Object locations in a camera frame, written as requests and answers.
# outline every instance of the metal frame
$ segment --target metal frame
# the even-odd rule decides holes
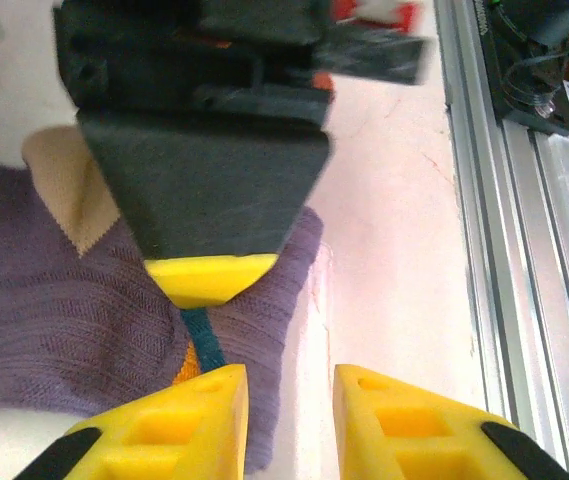
[[[569,242],[549,139],[496,121],[472,2],[435,3],[486,408],[569,470]]]

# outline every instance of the white surface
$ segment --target white surface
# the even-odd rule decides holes
[[[0,163],[14,165],[26,133],[70,123],[73,111],[55,78],[52,45],[42,43],[42,35],[51,38],[50,0],[25,5],[0,0],[0,19],[22,27],[11,24],[12,46],[0,46]],[[424,34],[435,38],[430,2],[423,20]],[[29,55],[16,56],[17,46]],[[256,479],[338,478],[330,410],[336,363],[481,404],[438,56],[433,45],[421,87],[336,79],[328,123],[335,154],[310,199],[327,246],[289,330],[275,458]],[[1,410],[0,478],[71,423]]]

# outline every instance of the cable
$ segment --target cable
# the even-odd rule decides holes
[[[522,103],[526,103],[527,105],[541,106],[541,105],[548,104],[553,99],[553,97],[555,96],[555,93],[557,93],[557,91],[560,89],[561,82],[560,82],[560,84],[558,84],[556,86],[549,85],[549,87],[551,88],[551,91],[549,91],[549,92],[531,92],[531,91],[523,90],[522,88],[520,88],[516,84],[514,84],[511,80],[511,76],[513,75],[513,73],[516,70],[519,70],[520,68],[531,67],[533,65],[538,65],[540,63],[549,62],[551,60],[557,60],[557,59],[561,59],[561,58],[566,59],[568,56],[569,56],[569,48],[567,48],[566,50],[564,50],[562,52],[557,52],[557,53],[553,53],[553,54],[549,54],[549,55],[540,55],[540,56],[536,56],[536,57],[525,58],[523,60],[515,62],[513,65],[511,65],[506,70],[506,72],[504,73],[504,76],[502,77],[502,83],[503,83],[504,89],[513,98],[515,98],[516,100],[518,100]],[[562,72],[564,71],[565,66],[566,66],[566,62],[564,62],[564,65],[562,66]]]

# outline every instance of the screw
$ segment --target screw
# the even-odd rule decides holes
[[[553,103],[553,100],[544,105],[538,105],[537,107],[535,107],[535,112],[542,118],[550,117],[554,111],[555,111],[555,104]]]

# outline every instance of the red component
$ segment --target red component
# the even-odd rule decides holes
[[[333,20],[347,20],[353,17],[353,10],[357,7],[357,0],[333,0]]]
[[[410,33],[416,26],[420,4],[416,2],[401,3],[395,9],[399,21],[394,24],[400,32]]]

